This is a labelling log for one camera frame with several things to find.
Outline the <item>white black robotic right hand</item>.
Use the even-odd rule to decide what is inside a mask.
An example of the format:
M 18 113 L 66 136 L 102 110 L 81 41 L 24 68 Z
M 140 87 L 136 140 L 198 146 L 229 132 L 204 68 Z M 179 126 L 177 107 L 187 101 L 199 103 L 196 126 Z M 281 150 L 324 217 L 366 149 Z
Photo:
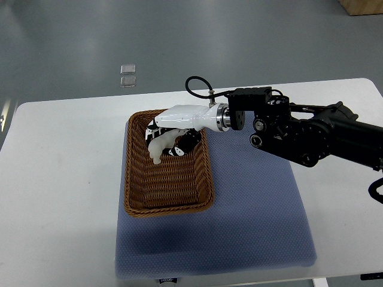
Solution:
M 173 129 L 182 133 L 176 138 L 172 148 L 166 148 L 162 154 L 182 157 L 192 151 L 201 141 L 200 131 L 204 128 L 215 132 L 226 132 L 220 112 L 224 104 L 215 104 L 209 108 L 202 105 L 176 105 L 155 116 L 145 131 L 147 146 L 154 139 Z

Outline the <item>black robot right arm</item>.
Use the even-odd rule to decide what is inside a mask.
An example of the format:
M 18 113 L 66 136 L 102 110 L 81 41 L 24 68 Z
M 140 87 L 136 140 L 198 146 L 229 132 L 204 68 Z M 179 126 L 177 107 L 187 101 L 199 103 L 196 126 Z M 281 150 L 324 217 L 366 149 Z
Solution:
M 272 87 L 237 88 L 223 117 L 242 130 L 245 112 L 254 113 L 253 147 L 305 167 L 334 155 L 382 170 L 382 127 L 358 121 L 342 102 L 328 106 L 297 105 Z

